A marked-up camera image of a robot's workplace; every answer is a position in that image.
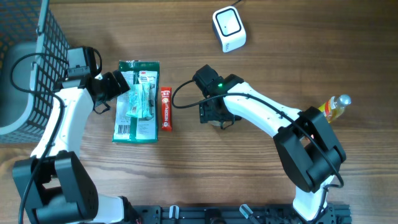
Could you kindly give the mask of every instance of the plastic bottle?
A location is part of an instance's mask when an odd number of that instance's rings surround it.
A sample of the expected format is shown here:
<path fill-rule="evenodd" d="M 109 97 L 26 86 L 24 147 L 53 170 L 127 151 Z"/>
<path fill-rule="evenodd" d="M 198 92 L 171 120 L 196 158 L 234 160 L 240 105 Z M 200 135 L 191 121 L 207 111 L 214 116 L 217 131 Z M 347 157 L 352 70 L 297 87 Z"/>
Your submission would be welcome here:
<path fill-rule="evenodd" d="M 348 105 L 351 104 L 351 97 L 344 94 L 341 96 L 332 96 L 326 103 L 319 107 L 319 110 L 325 115 L 328 122 L 332 122 L 340 115 Z"/>

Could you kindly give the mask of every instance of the black cord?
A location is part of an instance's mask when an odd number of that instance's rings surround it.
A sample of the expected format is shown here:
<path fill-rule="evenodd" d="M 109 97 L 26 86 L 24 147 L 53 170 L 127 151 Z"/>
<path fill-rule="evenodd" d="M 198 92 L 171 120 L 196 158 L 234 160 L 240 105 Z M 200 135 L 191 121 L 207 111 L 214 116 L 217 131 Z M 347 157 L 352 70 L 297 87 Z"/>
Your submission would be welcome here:
<path fill-rule="evenodd" d="M 68 61 L 66 61 L 66 60 L 64 60 L 64 59 L 62 59 L 60 57 L 56 57 L 56 56 L 54 56 L 52 54 L 32 53 L 32 54 L 28 54 L 28 55 L 25 55 L 25 56 L 21 57 L 11 67 L 10 82 L 11 82 L 11 85 L 14 88 L 16 88 L 17 90 L 22 91 L 24 93 L 31 93 L 31 94 L 34 94 L 34 95 L 50 95 L 50 96 L 56 98 L 60 102 L 60 114 L 58 116 L 57 122 L 55 123 L 54 130 L 51 133 L 50 139 L 49 139 L 47 145 L 45 146 L 45 150 L 44 150 L 42 156 L 40 157 L 39 161 L 37 162 L 37 164 L 35 166 L 35 169 L 32 171 L 32 175 L 30 176 L 30 179 L 29 179 L 29 181 L 28 181 L 28 183 L 26 185 L 24 195 L 21 198 L 21 204 L 19 205 L 19 218 L 18 218 L 18 223 L 19 224 L 23 224 L 24 223 L 24 209 L 25 209 L 25 204 L 26 204 L 27 196 L 29 194 L 30 187 L 32 186 L 33 180 L 36 178 L 36 175 L 37 175 L 37 173 L 38 173 L 38 171 L 40 169 L 40 165 L 43 163 L 46 155 L 51 150 L 53 141 L 55 139 L 55 135 L 58 132 L 58 129 L 59 129 L 60 125 L 61 125 L 61 121 L 62 121 L 62 118 L 63 118 L 63 113 L 65 111 L 65 105 L 63 103 L 63 100 L 59 96 L 55 95 L 52 91 L 45 92 L 45 91 L 26 90 L 26 89 L 23 89 L 23 88 L 17 86 L 14 83 L 14 80 L 12 78 L 12 74 L 14 73 L 14 69 L 17 67 L 18 63 L 21 62 L 22 60 L 24 60 L 25 58 L 28 58 L 28 57 L 31 57 L 31 56 L 36 56 L 36 55 L 52 57 L 52 58 L 54 58 L 56 60 L 59 60 L 59 61 L 61 61 L 63 63 L 69 64 Z"/>
<path fill-rule="evenodd" d="M 93 50 L 99 57 L 99 67 L 98 67 L 98 74 L 97 74 L 97 75 L 99 75 L 102 71 L 102 58 L 101 58 L 101 54 L 98 52 L 97 49 L 93 49 Z"/>
<path fill-rule="evenodd" d="M 234 4 L 232 4 L 231 6 L 235 6 L 237 3 L 241 2 L 243 0 L 237 0 Z"/>
<path fill-rule="evenodd" d="M 301 133 L 303 133 L 303 135 L 304 135 L 305 137 L 307 137 L 307 138 L 310 140 L 310 142 L 316 147 L 316 149 L 317 149 L 317 150 L 319 151 L 319 153 L 322 155 L 322 157 L 324 158 L 324 160 L 326 160 L 326 163 L 327 163 L 327 164 L 329 165 L 329 167 L 332 169 L 333 174 L 337 177 L 338 181 L 340 182 L 340 185 L 337 185 L 337 184 L 328 184 L 328 185 L 326 185 L 326 186 L 323 187 L 324 191 L 323 191 L 323 194 L 322 194 L 322 199 L 321 199 L 320 207 L 319 207 L 319 209 L 318 209 L 318 211 L 317 211 L 317 214 L 315 215 L 315 218 L 314 218 L 313 220 L 310 221 L 310 223 L 315 222 L 315 221 L 319 218 L 319 216 L 320 216 L 320 214 L 321 214 L 321 212 L 322 212 L 323 204 L 325 203 L 326 195 L 327 195 L 327 193 L 328 193 L 328 189 L 329 189 L 330 187 L 342 188 L 342 187 L 344 186 L 344 181 L 343 181 L 343 178 L 342 178 L 342 177 L 340 176 L 340 174 L 338 173 L 338 171 L 336 170 L 336 167 L 331 163 L 329 157 L 326 156 L 326 154 L 323 152 L 322 148 L 315 142 L 315 140 L 309 135 L 309 133 L 307 133 L 303 128 L 301 128 L 292 118 L 290 118 L 289 116 L 287 116 L 284 112 L 278 110 L 276 107 L 272 106 L 270 103 L 268 103 L 268 102 L 266 102 L 266 101 L 264 101 L 264 100 L 262 100 L 262 99 L 260 99 L 260 98 L 258 98 L 258 97 L 255 97 L 255 96 L 252 96 L 252 95 L 250 95 L 250 94 L 247 94 L 247 93 L 226 93 L 226 94 L 222 94 L 222 95 L 218 95 L 218 96 L 212 96 L 212 97 L 209 97 L 209 98 L 207 98 L 207 99 L 201 100 L 201 101 L 199 101 L 199 102 L 192 103 L 192 104 L 190 104 L 190 105 L 185 105 L 185 106 L 177 106 L 177 105 L 175 105 L 175 104 L 174 104 L 174 97 L 175 97 L 175 94 L 176 94 L 183 86 L 185 86 L 186 84 L 191 83 L 191 82 L 194 82 L 194 81 L 193 81 L 193 80 L 189 80 L 189 81 L 183 83 L 182 85 L 180 85 L 180 86 L 174 91 L 174 93 L 173 93 L 173 95 L 172 95 L 172 105 L 173 105 L 175 108 L 180 108 L 180 109 L 190 108 L 190 107 L 192 107 L 192 106 L 200 105 L 200 104 L 205 103 L 205 102 L 207 102 L 207 101 L 214 100 L 214 99 L 217 99 L 217 98 L 226 97 L 226 96 L 244 96 L 244 97 L 246 97 L 246 98 L 251 98 L 251 99 L 257 100 L 258 102 L 260 102 L 260 103 L 262 103 L 262 104 L 268 106 L 270 109 L 274 110 L 276 113 L 279 113 L 283 118 L 285 118 L 286 120 L 288 120 L 289 122 L 291 122 L 292 125 L 293 125 L 295 128 L 297 128 Z"/>

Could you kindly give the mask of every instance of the plastic bin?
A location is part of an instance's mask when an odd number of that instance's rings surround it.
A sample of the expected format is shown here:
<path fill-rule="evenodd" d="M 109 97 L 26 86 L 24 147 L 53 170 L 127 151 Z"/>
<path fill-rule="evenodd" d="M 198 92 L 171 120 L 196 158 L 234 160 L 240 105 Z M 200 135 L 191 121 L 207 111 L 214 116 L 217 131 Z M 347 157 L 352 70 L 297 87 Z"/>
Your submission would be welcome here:
<path fill-rule="evenodd" d="M 0 143 L 38 142 L 53 98 L 13 88 L 10 69 L 21 56 L 33 52 L 67 59 L 69 43 L 49 10 L 49 0 L 2 0 L 0 16 Z M 22 88 L 49 91 L 66 68 L 52 57 L 27 58 L 14 70 L 14 81 Z"/>

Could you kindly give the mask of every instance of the wooden table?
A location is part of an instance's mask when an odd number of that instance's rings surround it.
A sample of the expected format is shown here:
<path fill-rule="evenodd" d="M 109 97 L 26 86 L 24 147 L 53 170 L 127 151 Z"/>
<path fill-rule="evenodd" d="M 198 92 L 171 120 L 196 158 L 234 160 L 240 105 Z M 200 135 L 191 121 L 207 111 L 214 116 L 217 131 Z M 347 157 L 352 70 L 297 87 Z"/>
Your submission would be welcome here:
<path fill-rule="evenodd" d="M 234 73 L 282 104 L 307 109 L 349 94 L 332 126 L 347 160 L 345 187 L 328 201 L 351 205 L 354 223 L 398 223 L 398 3 L 255 1 L 238 5 L 248 39 L 224 54 L 211 15 L 230 1 L 166 1 L 50 6 L 69 42 L 97 48 L 104 71 L 119 60 L 159 60 L 160 85 L 174 89 L 205 64 Z M 202 99 L 183 89 L 176 103 Z M 134 205 L 291 203 L 273 140 L 247 121 L 222 131 L 199 123 L 198 108 L 172 111 L 173 132 L 157 144 L 112 143 L 115 109 L 92 113 L 80 159 L 98 192 Z M 15 161 L 35 144 L 0 146 L 0 223 L 15 223 Z"/>

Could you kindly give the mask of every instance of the red candy bar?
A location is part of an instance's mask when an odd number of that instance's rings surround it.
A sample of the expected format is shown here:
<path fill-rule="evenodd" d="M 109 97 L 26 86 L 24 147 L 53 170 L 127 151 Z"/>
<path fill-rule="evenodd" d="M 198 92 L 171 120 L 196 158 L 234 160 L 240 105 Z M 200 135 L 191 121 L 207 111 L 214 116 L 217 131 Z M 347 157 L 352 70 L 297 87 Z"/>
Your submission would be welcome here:
<path fill-rule="evenodd" d="M 172 88 L 162 87 L 160 93 L 162 94 L 162 129 L 165 131 L 172 131 Z"/>

